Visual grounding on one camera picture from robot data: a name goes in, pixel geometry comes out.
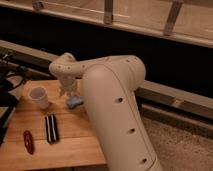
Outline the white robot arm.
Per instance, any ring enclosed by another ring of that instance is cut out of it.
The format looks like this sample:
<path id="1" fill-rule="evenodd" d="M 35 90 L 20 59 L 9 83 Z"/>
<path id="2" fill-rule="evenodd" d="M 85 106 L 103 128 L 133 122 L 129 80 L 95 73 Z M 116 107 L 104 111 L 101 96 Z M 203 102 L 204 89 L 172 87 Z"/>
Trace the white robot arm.
<path id="1" fill-rule="evenodd" d="M 49 71 L 67 95 L 76 91 L 75 80 L 82 80 L 84 106 L 110 171 L 163 171 L 133 98 L 146 75 L 138 57 L 77 61 L 65 53 Z"/>

